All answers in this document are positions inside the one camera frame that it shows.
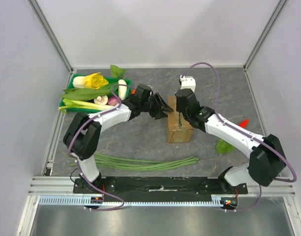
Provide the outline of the brown cardboard express box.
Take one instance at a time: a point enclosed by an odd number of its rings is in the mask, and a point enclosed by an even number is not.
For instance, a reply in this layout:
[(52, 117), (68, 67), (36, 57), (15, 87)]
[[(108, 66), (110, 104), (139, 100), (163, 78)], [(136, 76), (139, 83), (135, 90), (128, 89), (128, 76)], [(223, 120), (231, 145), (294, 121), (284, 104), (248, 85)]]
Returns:
[(168, 112), (167, 118), (167, 142), (188, 143), (193, 134), (193, 127), (184, 119), (183, 115), (176, 111), (176, 97), (168, 97), (168, 106), (173, 112)]

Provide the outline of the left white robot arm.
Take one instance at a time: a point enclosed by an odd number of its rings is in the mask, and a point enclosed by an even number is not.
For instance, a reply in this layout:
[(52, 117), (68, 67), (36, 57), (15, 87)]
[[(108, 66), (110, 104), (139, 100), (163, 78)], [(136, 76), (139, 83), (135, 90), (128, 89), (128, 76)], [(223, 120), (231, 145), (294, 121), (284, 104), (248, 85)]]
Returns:
[(89, 193), (97, 193), (101, 188), (98, 179), (101, 174), (96, 166), (94, 153), (103, 131), (132, 120), (141, 113), (161, 119), (172, 111), (158, 93), (153, 93), (149, 86), (140, 84), (133, 94), (113, 108), (94, 114), (77, 113), (63, 143), (68, 148), (68, 155), (75, 160), (81, 177), (85, 179), (84, 188)]

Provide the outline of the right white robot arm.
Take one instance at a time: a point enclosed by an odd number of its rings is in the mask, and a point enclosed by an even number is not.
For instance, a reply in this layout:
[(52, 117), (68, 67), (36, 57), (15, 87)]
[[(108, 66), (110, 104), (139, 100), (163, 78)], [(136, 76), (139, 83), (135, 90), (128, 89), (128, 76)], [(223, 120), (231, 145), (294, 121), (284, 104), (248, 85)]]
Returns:
[(280, 140), (252, 133), (226, 120), (209, 107), (200, 106), (194, 92), (180, 89), (176, 92), (176, 110), (194, 128), (214, 135), (241, 151), (249, 158), (247, 164), (228, 168), (218, 181), (222, 193), (230, 193), (239, 184), (254, 181), (269, 186), (286, 167), (279, 155), (284, 155)]

